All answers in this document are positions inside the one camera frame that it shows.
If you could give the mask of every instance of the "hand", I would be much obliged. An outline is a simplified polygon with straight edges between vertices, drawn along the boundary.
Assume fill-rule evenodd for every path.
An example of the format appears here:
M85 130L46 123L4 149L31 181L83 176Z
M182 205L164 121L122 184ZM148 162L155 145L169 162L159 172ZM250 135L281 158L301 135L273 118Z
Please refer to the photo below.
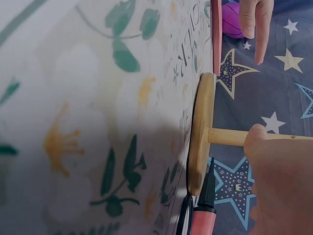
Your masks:
M313 143L311 140L267 140L254 125L245 141L252 167L257 205L250 235L313 234Z
M240 0L240 28L247 38L254 38L256 28L255 62L263 63L268 45L269 24L272 17L274 0Z

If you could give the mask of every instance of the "star-patterned rug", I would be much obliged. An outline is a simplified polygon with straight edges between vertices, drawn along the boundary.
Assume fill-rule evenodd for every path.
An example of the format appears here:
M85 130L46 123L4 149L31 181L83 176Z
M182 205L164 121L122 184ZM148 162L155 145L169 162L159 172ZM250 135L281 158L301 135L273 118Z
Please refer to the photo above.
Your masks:
M313 2L276 0L264 62L256 39L223 35L213 126L245 130L260 123L269 133L313 136ZM257 197L243 148L212 144L217 219L214 235L248 235Z

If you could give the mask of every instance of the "wooden dowel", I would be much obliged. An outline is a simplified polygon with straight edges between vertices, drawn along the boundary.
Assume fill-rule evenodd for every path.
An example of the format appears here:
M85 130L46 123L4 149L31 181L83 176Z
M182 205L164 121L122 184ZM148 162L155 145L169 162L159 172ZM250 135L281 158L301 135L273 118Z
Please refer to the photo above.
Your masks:
M248 131L210 128L208 133L208 143L217 143L232 146L244 146L247 134ZM313 140L313 137L268 134L268 139Z

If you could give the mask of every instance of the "purple ball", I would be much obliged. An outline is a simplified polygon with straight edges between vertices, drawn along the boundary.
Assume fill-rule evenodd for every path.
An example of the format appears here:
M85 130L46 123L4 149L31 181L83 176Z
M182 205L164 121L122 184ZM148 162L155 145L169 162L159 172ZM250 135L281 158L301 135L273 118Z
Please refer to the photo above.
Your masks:
M229 2L222 6L223 33L231 38L243 38L239 25L239 3Z

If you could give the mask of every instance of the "black pen cap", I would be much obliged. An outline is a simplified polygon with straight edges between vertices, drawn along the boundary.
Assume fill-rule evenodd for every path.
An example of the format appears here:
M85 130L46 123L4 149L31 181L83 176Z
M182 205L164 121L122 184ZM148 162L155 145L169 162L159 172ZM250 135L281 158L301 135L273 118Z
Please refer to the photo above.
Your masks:
M212 158L209 170L205 174L204 183L198 200L198 207L214 208L214 198L215 198L215 176L214 176L214 158Z

